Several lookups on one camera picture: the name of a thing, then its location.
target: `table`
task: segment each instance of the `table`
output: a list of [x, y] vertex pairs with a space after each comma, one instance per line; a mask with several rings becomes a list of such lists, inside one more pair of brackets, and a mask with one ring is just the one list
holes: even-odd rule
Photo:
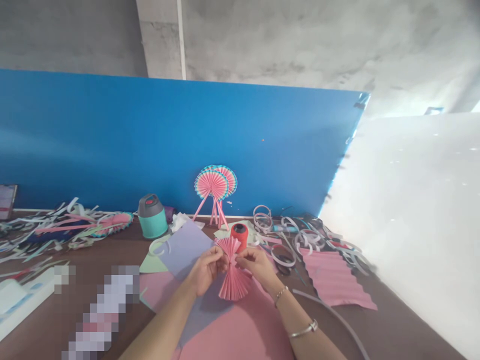
[[[238, 220], [241, 219], [228, 219], [229, 222]], [[213, 239], [217, 229], [207, 224], [203, 231]], [[71, 278], [69, 285], [62, 286], [61, 294], [47, 298], [0, 341], [1, 358], [60, 359], [61, 351], [67, 350], [69, 338], [75, 332], [76, 322], [81, 322], [82, 313], [88, 312], [89, 304], [96, 302], [97, 286], [104, 284], [104, 276], [112, 273], [112, 266], [140, 265], [150, 243], [143, 239], [140, 223], [135, 218], [129, 228], [98, 241], [92, 247], [54, 254], [54, 260], [68, 259], [76, 266], [75, 277]], [[46, 256], [42, 255], [24, 264], [7, 261], [0, 264], [0, 274], [22, 270], [44, 258]], [[315, 295], [305, 268], [299, 265], [297, 269], [307, 286], [296, 272], [291, 276], [278, 276], [290, 289]], [[356, 276], [377, 304], [378, 311], [356, 305], [335, 306], [335, 310], [358, 334], [372, 360], [465, 359], [375, 275], [357, 273]], [[348, 331], [328, 310], [302, 296], [295, 297], [306, 312], [317, 319], [320, 329], [347, 359], [363, 359]], [[154, 315], [142, 303], [132, 304], [120, 326], [120, 333], [103, 359], [117, 359]]]

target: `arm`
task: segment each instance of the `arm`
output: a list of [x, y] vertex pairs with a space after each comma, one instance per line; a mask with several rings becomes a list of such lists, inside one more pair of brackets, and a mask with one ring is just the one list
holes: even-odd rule
[[205, 294], [217, 274], [227, 268], [227, 257], [218, 246], [202, 254], [168, 304], [142, 330], [120, 360], [170, 360], [195, 300]]
[[[282, 291], [285, 285], [274, 273], [272, 264], [265, 252], [256, 248], [246, 248], [238, 255], [236, 262], [253, 274], [270, 294], [273, 301], [277, 300], [277, 294]], [[276, 306], [278, 311], [280, 311], [281, 320], [287, 334], [301, 332], [313, 322], [313, 319], [305, 312], [289, 290], [283, 292]], [[319, 358], [324, 360], [346, 360], [340, 350], [320, 329], [299, 337], [290, 338], [290, 343], [298, 360]]]

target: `blue board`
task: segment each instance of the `blue board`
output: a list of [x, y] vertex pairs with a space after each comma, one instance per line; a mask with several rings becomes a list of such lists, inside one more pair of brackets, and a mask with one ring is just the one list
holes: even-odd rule
[[[238, 177], [226, 215], [318, 214], [362, 115], [356, 91], [0, 70], [0, 184], [16, 208], [192, 214], [210, 164]], [[210, 214], [209, 199], [201, 214]]]

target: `teal water bottle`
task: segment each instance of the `teal water bottle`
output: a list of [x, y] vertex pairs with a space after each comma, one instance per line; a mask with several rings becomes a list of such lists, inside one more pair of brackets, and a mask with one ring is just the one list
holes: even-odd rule
[[147, 194], [140, 199], [138, 219], [143, 237], [147, 239], [159, 238], [169, 229], [165, 208], [155, 194]]

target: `bracelet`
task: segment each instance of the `bracelet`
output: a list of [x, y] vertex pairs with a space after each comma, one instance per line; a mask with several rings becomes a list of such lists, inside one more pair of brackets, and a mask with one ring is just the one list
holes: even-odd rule
[[308, 327], [305, 330], [302, 330], [300, 332], [294, 332], [288, 335], [288, 337], [290, 339], [298, 338], [299, 336], [305, 335], [306, 333], [309, 333], [309, 332], [314, 333], [315, 331], [317, 331], [318, 328], [319, 328], [319, 323], [317, 322], [317, 320], [313, 319], [313, 322], [310, 325], [308, 325]]
[[276, 300], [275, 300], [275, 307], [277, 307], [277, 303], [279, 302], [280, 300], [280, 297], [282, 296], [282, 294], [285, 292], [285, 290], [288, 290], [289, 287], [288, 286], [285, 286], [277, 295], [276, 295]]

